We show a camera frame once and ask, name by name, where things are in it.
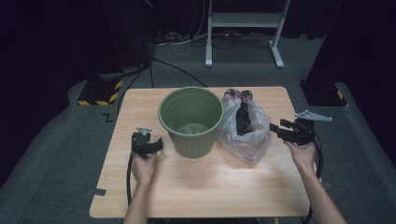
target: hand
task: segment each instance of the hand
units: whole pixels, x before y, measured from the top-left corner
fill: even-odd
[[[291,156],[298,171],[301,172],[315,172],[314,161],[316,147],[313,142],[303,146],[297,146],[291,142],[284,141],[286,146],[290,148]]]
[[[149,185],[152,177],[154,177],[156,164],[157,164],[157,152],[151,154],[151,156],[145,161],[138,154],[134,155],[132,162],[132,173],[136,178],[138,184]]]

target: person's right arm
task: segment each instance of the person's right arm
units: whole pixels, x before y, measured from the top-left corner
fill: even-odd
[[[286,141],[285,144],[290,148],[294,164],[303,180],[315,220],[320,224],[347,223],[315,174],[315,145],[311,142],[305,146],[296,146]]]

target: yellow and black hazard tape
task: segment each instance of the yellow and black hazard tape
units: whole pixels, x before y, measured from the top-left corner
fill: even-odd
[[[116,101],[122,80],[113,80],[104,83],[104,91],[93,91],[86,85],[78,97],[79,105],[112,105]]]

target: gray carpet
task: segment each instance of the gray carpet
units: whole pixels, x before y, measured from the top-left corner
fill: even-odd
[[[157,47],[154,57],[190,72],[209,87],[284,86],[296,112],[308,109],[332,116],[333,122],[316,123],[324,154],[322,179],[332,185],[329,194],[349,223],[395,223],[395,168],[347,86],[337,84],[348,102],[346,107],[308,106],[300,89],[298,80],[306,79],[321,43],[322,39],[281,38],[278,47],[285,63],[281,70],[276,69],[266,41],[214,49],[210,69],[205,68],[205,48]],[[215,39],[215,44],[226,47],[230,42]],[[155,88],[200,86],[168,65],[153,61],[151,68]],[[124,79],[121,91],[133,78]],[[114,105],[78,106],[84,84],[78,83],[69,91],[70,106],[37,135],[1,188],[0,223],[121,222],[89,215],[89,189],[96,187],[117,121],[120,97]],[[149,70],[132,88],[151,88]],[[106,122],[103,114],[110,114],[114,122]],[[263,218],[262,223],[273,220]],[[300,223],[300,218],[282,217],[280,223]]]

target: white metal stand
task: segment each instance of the white metal stand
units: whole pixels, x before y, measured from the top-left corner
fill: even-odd
[[[282,58],[280,57],[277,43],[282,32],[283,24],[287,16],[290,0],[285,1],[283,10],[280,13],[214,13],[212,12],[212,1],[209,0],[208,20],[207,20],[207,40],[205,66],[211,67],[212,61],[212,28],[213,27],[268,27],[276,28],[274,40],[268,43],[273,52],[276,66],[283,68]]]

